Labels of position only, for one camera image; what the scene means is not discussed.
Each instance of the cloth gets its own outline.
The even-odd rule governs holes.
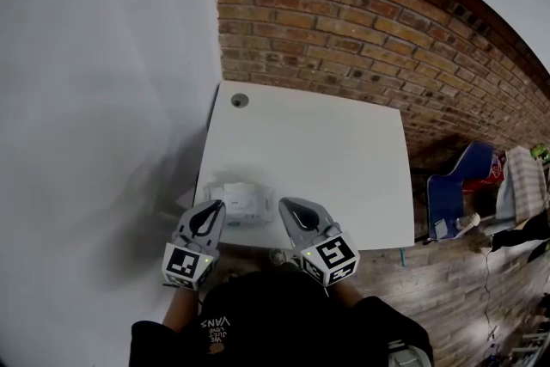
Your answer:
[[[376,297],[352,309],[329,298],[304,272],[254,272],[208,293],[199,318],[180,334],[150,321],[131,330],[130,366],[327,360],[388,366],[401,339],[433,359],[427,332]]]
[[[532,240],[546,240],[550,238],[547,211],[529,219],[522,229],[501,231],[492,237],[492,251],[501,247],[515,247]]]
[[[515,147],[506,152],[506,163],[514,188],[516,223],[520,223],[548,207],[542,162],[524,147]]]
[[[504,164],[504,180],[498,189],[497,210],[495,217],[501,223],[516,222],[516,196],[514,195],[514,185],[508,170],[508,163]]]

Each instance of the white object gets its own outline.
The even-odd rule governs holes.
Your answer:
[[[167,243],[162,259],[162,275],[171,284],[198,291],[216,263],[215,256]]]
[[[474,226],[478,226],[481,222],[480,215],[476,212],[468,216],[462,216],[456,219],[456,228],[458,229],[458,234],[455,236],[455,239],[462,237]]]
[[[248,104],[234,107],[231,97]],[[213,181],[259,182],[325,206],[357,249],[414,244],[413,193],[399,111],[361,101],[224,81],[195,203]],[[222,242],[291,249],[278,214],[262,229],[225,228]]]
[[[174,295],[158,260],[173,224],[150,213],[176,169],[178,193],[196,183],[215,0],[0,4],[0,358],[128,365],[131,325]]]
[[[536,216],[547,208],[547,183],[542,161],[535,160],[525,147],[506,152],[508,173],[514,188],[516,223]]]
[[[273,189],[243,182],[210,184],[205,187],[205,197],[220,199],[225,203],[225,225],[260,226],[273,220]]]
[[[302,269],[327,287],[358,269],[359,253],[346,232],[305,248],[298,256]]]

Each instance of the floor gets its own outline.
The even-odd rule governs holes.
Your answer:
[[[486,257],[480,252],[481,237],[474,232],[456,241],[418,243],[403,248],[403,261],[399,249],[362,251],[360,267],[351,278],[366,297],[380,297],[425,327],[436,367],[473,367],[495,352],[498,347],[491,348],[492,343],[509,346],[517,334],[514,331],[529,321],[550,275],[548,255],[527,264],[540,242],[488,255],[487,314],[498,331],[494,341],[487,341]],[[231,247],[223,248],[222,254],[220,274],[256,270],[251,261],[257,257],[254,251]]]

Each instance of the table top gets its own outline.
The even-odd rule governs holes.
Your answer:
[[[235,107],[235,94],[248,98]],[[212,182],[247,182],[323,205],[357,249],[414,244],[413,193],[398,110],[294,89],[224,81],[195,204]],[[226,225],[222,242],[291,248],[278,212],[261,227]]]

